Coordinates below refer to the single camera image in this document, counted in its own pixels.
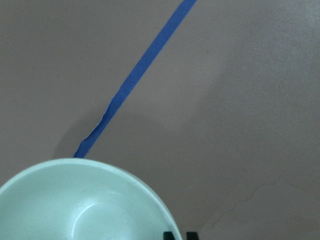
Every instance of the concrete floor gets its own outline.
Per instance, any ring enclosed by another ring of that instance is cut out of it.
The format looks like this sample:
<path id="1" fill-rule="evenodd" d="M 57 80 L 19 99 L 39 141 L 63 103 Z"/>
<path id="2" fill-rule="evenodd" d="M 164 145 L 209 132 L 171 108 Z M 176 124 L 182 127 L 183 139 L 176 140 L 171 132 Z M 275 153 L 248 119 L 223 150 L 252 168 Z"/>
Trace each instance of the concrete floor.
<path id="1" fill-rule="evenodd" d="M 179 3 L 0 2 L 0 185 L 73 155 Z M 182 234 L 319 239 L 319 65 L 319 0 L 198 0 L 87 158 Z"/>

